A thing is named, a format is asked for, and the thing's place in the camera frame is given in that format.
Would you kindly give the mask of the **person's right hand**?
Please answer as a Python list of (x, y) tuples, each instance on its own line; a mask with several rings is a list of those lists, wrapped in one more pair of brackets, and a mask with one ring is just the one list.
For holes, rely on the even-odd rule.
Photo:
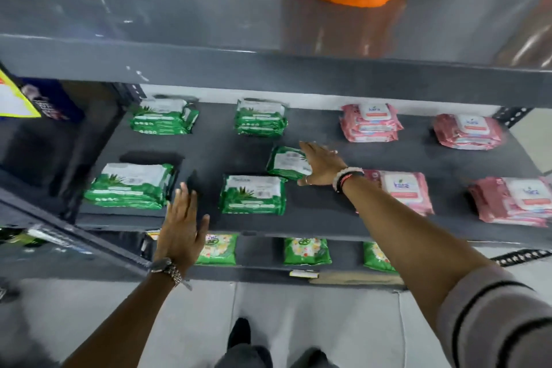
[(317, 177), (318, 186), (332, 185), (336, 175), (348, 167), (334, 150), (314, 141), (300, 141), (299, 146), (312, 167), (311, 175)]

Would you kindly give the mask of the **single green wipes packet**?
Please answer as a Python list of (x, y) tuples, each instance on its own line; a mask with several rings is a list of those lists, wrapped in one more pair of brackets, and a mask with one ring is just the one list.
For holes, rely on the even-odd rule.
[(307, 177), (313, 172), (301, 149), (285, 146), (276, 146), (272, 149), (266, 170), (270, 175), (295, 181)]

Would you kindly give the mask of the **person's left forearm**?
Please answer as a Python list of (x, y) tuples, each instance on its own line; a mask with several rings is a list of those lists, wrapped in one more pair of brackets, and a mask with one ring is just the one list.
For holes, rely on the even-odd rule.
[(159, 311), (175, 286), (169, 274), (149, 274), (61, 368), (137, 368)]

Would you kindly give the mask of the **green floral packet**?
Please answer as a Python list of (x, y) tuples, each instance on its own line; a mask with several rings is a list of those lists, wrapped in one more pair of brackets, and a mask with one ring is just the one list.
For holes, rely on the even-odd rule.
[(363, 242), (363, 267), (383, 273), (398, 275), (398, 272), (391, 265), (390, 260), (382, 252), (376, 242)]
[(237, 234), (207, 234), (195, 265), (235, 266), (237, 239)]
[(323, 238), (286, 238), (284, 239), (285, 266), (330, 265), (327, 239)]

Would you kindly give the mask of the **silver metal wristwatch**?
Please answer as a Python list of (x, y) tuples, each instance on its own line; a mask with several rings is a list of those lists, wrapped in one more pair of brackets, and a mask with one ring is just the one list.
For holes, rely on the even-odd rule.
[(149, 275), (163, 274), (170, 279), (172, 288), (175, 289), (178, 286), (184, 286), (189, 291), (192, 291), (193, 288), (189, 282), (185, 281), (183, 274), (175, 266), (173, 261), (170, 258), (161, 258), (155, 260), (149, 267)]

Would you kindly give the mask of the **group of green wipes stacks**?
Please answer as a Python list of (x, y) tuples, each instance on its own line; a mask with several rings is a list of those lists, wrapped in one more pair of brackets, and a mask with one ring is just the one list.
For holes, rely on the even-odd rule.
[[(286, 106), (279, 102), (239, 99), (234, 115), (237, 135), (275, 137), (287, 126)], [(182, 137), (190, 141), (201, 112), (184, 99), (143, 99), (133, 111), (130, 129), (153, 137), (168, 137), (172, 147)], [(107, 163), (84, 192), (86, 201), (100, 207), (161, 210), (168, 205), (180, 171), (170, 162), (137, 164)], [(284, 178), (281, 176), (224, 175), (218, 196), (222, 213), (269, 213), (285, 211)]]

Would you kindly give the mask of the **group of pink wipes stacks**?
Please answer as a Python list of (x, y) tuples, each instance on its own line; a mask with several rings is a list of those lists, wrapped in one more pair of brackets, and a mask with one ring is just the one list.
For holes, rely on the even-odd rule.
[[(340, 125), (349, 142), (398, 140), (403, 126), (397, 110), (388, 103), (350, 104), (341, 107)], [(444, 147), (488, 151), (501, 146), (506, 137), (499, 122), (474, 114), (438, 114), (433, 130)], [(426, 178), (420, 172), (365, 169), (364, 175), (385, 192), (421, 216), (434, 214)], [(552, 185), (544, 177), (487, 176), (468, 186), (479, 219), (486, 223), (546, 227), (552, 223)]]

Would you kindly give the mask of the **black shoe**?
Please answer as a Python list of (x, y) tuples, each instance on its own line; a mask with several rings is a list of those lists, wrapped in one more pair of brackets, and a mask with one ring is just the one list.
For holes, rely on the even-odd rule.
[(234, 323), (227, 340), (227, 350), (238, 345), (251, 345), (251, 326), (247, 318), (239, 317)]

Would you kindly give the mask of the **brown cardboard strip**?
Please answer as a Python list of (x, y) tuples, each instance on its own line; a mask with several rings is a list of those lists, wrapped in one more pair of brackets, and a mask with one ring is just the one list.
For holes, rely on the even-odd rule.
[(399, 275), (374, 272), (324, 272), (318, 278), (308, 281), (313, 285), (337, 286), (394, 286), (404, 287), (405, 283)]

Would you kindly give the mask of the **grey metal shelf unit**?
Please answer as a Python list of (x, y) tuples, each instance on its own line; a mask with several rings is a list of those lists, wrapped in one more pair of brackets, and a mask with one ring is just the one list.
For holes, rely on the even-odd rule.
[[(19, 78), (136, 84), (143, 99), (184, 99), (201, 112), (191, 140), (182, 137), (190, 146), (172, 147), (130, 129), (142, 99), (100, 155), (103, 167), (175, 164), (211, 232), (238, 235), (237, 266), (198, 267), (192, 279), (306, 283), (283, 265), (284, 239), (296, 236), (328, 239), (334, 264), (323, 273), (370, 272), (368, 231), (331, 189), (289, 183), (282, 217), (218, 210), (224, 175), (262, 175), (274, 146), (300, 140), (351, 165), (424, 173), (431, 219), (472, 246), (552, 249), (552, 225), (484, 223), (467, 189), (485, 176), (550, 173), (507, 125), (552, 109), (552, 0), (0, 0), (0, 62)], [(237, 135), (239, 99), (284, 104), (283, 134)], [(365, 103), (397, 110), (397, 141), (346, 139), (341, 107)], [(433, 130), (443, 113), (494, 118), (506, 140), (488, 151), (444, 147)]]

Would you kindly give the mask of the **dark metal side rack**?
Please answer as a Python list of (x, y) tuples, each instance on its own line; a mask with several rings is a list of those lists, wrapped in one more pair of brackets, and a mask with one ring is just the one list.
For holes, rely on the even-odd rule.
[(0, 276), (127, 281), (155, 249), (136, 217), (87, 211), (83, 194), (140, 85), (59, 81), (80, 123), (0, 117)]

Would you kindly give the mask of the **grey trousers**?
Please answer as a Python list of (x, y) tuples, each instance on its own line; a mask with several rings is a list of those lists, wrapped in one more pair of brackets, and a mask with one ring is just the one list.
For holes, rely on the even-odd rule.
[[(274, 368), (270, 351), (261, 345), (238, 344), (214, 368)], [(307, 349), (289, 368), (339, 368), (319, 348)]]

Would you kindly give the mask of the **blue printed box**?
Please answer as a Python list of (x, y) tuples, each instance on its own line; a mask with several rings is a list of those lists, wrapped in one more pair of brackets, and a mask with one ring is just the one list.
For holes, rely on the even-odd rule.
[(85, 113), (65, 92), (61, 83), (55, 79), (20, 78), (21, 92), (47, 118), (80, 123)]

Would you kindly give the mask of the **yellow and white sign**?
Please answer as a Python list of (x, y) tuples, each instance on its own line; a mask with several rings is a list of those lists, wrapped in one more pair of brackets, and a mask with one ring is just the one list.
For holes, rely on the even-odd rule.
[(0, 117), (40, 118), (41, 113), (0, 67)]

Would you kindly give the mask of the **grey striped sleeve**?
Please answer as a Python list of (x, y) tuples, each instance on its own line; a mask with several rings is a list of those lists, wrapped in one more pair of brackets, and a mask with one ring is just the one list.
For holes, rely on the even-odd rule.
[(552, 305), (497, 265), (452, 288), (436, 336), (452, 368), (552, 368)]

